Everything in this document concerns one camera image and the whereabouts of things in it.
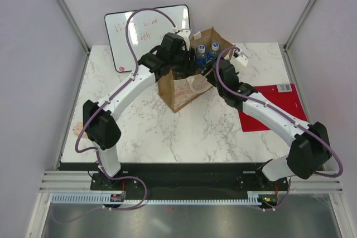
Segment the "blue-label water bottle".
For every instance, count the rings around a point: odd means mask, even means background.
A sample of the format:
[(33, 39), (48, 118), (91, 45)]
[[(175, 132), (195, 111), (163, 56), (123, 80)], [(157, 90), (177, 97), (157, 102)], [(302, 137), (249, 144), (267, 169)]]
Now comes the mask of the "blue-label water bottle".
[(220, 54), (220, 46), (217, 42), (211, 44), (207, 52), (208, 60), (213, 60), (216, 56)]
[(207, 62), (206, 47), (204, 45), (199, 45), (196, 52), (196, 64), (197, 68), (201, 70)]

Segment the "brown canvas tote bag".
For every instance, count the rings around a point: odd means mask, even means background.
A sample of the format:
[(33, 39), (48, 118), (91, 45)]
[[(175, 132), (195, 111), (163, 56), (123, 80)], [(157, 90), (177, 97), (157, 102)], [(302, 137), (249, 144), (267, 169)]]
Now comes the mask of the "brown canvas tote bag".
[[(233, 45), (211, 27), (194, 34), (190, 38), (190, 47), (197, 49), (204, 45), (210, 49), (214, 42), (219, 44), (221, 50)], [(159, 79), (157, 86), (159, 96), (174, 113), (213, 87), (198, 71), (191, 76), (170, 71)]]

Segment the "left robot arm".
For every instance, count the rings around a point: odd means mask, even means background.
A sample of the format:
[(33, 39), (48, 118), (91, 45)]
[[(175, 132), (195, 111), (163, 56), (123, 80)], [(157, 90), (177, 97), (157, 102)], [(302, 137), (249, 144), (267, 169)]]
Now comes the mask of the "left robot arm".
[(87, 100), (83, 105), (83, 129), (96, 145), (94, 148), (103, 183), (111, 190), (122, 185), (116, 144), (121, 137), (117, 120), (127, 106), (148, 87), (171, 70), (186, 71), (190, 60), (189, 29), (164, 35), (160, 45), (142, 55), (134, 71), (107, 96), (97, 102)]

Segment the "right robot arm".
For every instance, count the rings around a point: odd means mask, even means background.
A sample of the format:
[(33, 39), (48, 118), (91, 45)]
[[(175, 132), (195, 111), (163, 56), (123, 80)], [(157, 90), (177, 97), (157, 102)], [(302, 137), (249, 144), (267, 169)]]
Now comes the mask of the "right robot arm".
[(200, 73), (217, 88), (230, 107), (261, 122), (290, 147), (286, 156), (268, 161), (255, 176), (260, 189), (268, 190), (284, 177), (308, 179), (332, 157), (323, 124), (310, 124), (295, 118), (271, 103), (256, 88), (239, 81), (238, 72), (230, 61), (209, 61)]

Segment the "white dry-erase board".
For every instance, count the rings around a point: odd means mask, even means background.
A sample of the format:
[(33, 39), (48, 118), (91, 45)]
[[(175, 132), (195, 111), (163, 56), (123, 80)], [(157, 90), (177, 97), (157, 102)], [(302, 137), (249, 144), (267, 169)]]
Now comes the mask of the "white dry-erase board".
[(150, 49), (159, 45), (165, 34), (190, 28), (189, 8), (185, 4), (160, 7), (160, 11), (142, 11), (132, 15), (132, 11), (108, 13), (104, 16), (107, 36), (112, 52), (115, 70), (119, 73), (130, 72), (135, 68), (134, 59), (127, 42), (132, 45), (137, 59)]

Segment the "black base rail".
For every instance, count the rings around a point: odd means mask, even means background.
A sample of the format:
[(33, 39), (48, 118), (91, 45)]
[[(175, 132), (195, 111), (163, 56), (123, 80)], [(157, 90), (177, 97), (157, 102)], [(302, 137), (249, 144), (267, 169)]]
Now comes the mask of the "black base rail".
[(91, 190), (124, 190), (129, 197), (153, 198), (243, 198), (248, 192), (276, 193), (287, 190), (287, 179), (263, 178), (261, 163), (123, 163), (116, 178), (93, 174)]

